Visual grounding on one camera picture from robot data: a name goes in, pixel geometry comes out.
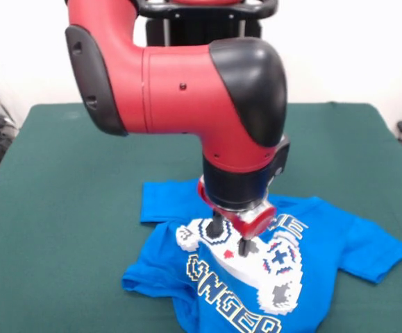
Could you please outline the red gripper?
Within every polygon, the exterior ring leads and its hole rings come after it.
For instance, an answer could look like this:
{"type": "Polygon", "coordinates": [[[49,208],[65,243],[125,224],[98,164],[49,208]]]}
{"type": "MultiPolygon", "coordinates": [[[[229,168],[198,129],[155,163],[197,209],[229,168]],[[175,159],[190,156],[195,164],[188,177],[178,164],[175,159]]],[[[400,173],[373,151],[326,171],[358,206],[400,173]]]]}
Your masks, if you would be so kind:
{"type": "Polygon", "coordinates": [[[233,228],[241,235],[238,241],[238,254],[246,257],[251,248],[250,239],[263,233],[274,219],[276,208],[269,202],[266,191],[262,199],[243,209],[232,210],[213,203],[207,195],[204,177],[198,179],[196,190],[202,201],[213,210],[211,238],[220,237],[224,231],[223,217],[230,221],[233,228]]]}

